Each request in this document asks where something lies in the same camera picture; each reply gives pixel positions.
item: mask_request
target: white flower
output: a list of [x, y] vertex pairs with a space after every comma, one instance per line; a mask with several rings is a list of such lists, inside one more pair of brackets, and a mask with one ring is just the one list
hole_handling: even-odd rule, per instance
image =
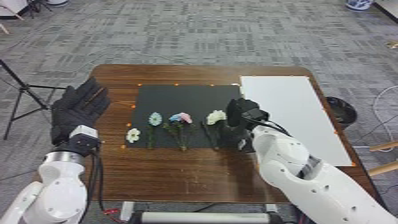
[[223, 110], [215, 110], [214, 113], [208, 115], [208, 125], [214, 125], [217, 121], [226, 120], [228, 115]]
[[127, 134], [127, 140], [130, 143], [137, 142], [139, 139], [141, 139], [141, 131], [137, 128], [134, 128], [130, 131], [128, 131], [128, 134]]
[[153, 112], [150, 116], [150, 124], [152, 126], [159, 126], [162, 124], [162, 115], [157, 112]]

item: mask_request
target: white board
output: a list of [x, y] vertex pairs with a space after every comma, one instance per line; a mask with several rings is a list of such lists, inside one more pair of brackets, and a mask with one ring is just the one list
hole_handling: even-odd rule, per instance
[[304, 143], [311, 155], [335, 166], [352, 166], [333, 122], [308, 77], [242, 76], [242, 91], [274, 121]]

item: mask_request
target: wooden table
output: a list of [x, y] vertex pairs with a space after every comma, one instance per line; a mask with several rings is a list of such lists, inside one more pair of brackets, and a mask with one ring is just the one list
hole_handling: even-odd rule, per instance
[[372, 196], [375, 188], [333, 117], [315, 77], [301, 67], [224, 67], [175, 65], [100, 65], [93, 71], [109, 87], [112, 104], [96, 128], [104, 144], [105, 200], [287, 203], [281, 191], [265, 183], [255, 169], [255, 155], [212, 149], [123, 148], [127, 124], [143, 85], [231, 85], [240, 76], [308, 76], [338, 130], [345, 148], [358, 164], [343, 167]]

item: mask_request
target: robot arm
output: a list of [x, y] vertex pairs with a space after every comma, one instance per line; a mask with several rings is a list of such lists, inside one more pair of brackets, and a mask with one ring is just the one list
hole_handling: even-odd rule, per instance
[[84, 157], [96, 147], [96, 130], [79, 126], [70, 138], [40, 166], [43, 183], [34, 182], [24, 189], [6, 212], [0, 224], [16, 224], [24, 216], [27, 224], [80, 222], [86, 211], [88, 190], [80, 181]]
[[91, 77], [80, 87], [66, 88], [52, 106], [54, 152], [40, 166], [43, 183], [24, 189], [9, 207], [0, 224], [16, 224], [22, 216], [32, 224], [77, 224], [82, 219], [88, 190], [80, 181], [84, 158], [96, 153], [98, 133], [91, 128], [107, 110], [107, 88]]
[[228, 106], [231, 127], [249, 130], [260, 175], [278, 187], [319, 224], [398, 224], [358, 182], [340, 169], [310, 155], [301, 141], [269, 121], [269, 113], [249, 100]]

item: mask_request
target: carpet floor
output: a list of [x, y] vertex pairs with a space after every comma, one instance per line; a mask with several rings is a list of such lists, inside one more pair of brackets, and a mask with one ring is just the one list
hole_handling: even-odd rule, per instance
[[[303, 66], [317, 77], [327, 96], [340, 97], [359, 113], [345, 133], [356, 146], [390, 141], [374, 113], [381, 91], [398, 85], [398, 25], [377, 8], [352, 12], [342, 0], [72, 0], [25, 21], [2, 21], [0, 58], [29, 83], [77, 86], [100, 64], [194, 64]], [[0, 70], [4, 81], [13, 82]], [[0, 130], [16, 98], [16, 89], [0, 82]], [[377, 111], [386, 121], [398, 114], [398, 92], [381, 98]], [[20, 112], [34, 107], [24, 98]], [[50, 114], [34, 114], [15, 123], [0, 141], [0, 214], [32, 180], [43, 156], [52, 150]], [[398, 119], [388, 123], [393, 136]], [[370, 153], [358, 149], [366, 168], [397, 160], [398, 150]], [[398, 173], [374, 178], [379, 191], [398, 184]], [[398, 188], [382, 195], [398, 214]], [[176, 204], [144, 203], [160, 210], [191, 210]], [[212, 211], [258, 211], [263, 205], [217, 206]], [[86, 223], [111, 223], [93, 208]]]

